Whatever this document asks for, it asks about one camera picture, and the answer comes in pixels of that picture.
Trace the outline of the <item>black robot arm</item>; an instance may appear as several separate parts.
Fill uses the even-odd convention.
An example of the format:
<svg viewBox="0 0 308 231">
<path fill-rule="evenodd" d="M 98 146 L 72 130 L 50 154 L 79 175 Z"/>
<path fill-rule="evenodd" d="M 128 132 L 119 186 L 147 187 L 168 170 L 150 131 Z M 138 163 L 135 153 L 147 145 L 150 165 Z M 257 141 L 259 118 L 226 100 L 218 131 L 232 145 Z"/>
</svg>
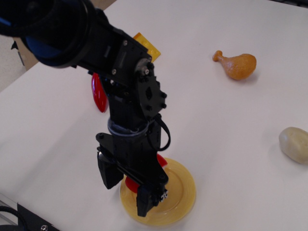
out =
<svg viewBox="0 0 308 231">
<path fill-rule="evenodd" d="M 45 65 L 99 76 L 110 110 L 109 133 L 96 136 L 102 180 L 108 189 L 125 176 L 136 182 L 137 213 L 145 217 L 167 197 L 168 182 L 157 160 L 167 96 L 147 49 L 89 0 L 3 0 L 0 33 L 20 38 Z"/>
</svg>

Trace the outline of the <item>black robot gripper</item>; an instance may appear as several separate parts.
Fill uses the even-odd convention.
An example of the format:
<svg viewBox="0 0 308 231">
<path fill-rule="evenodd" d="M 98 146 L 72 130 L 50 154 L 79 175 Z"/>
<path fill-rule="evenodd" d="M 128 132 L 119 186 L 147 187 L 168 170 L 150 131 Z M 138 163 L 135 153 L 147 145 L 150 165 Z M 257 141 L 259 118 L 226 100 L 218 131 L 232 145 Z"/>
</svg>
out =
<svg viewBox="0 0 308 231">
<path fill-rule="evenodd" d="M 98 168 L 107 189 L 116 186 L 124 176 L 140 186 L 137 189 L 137 214 L 145 217 L 167 197 L 168 176 L 157 160 L 162 151 L 159 122 L 143 124 L 141 131 L 114 130 L 98 133 L 96 140 Z"/>
</svg>

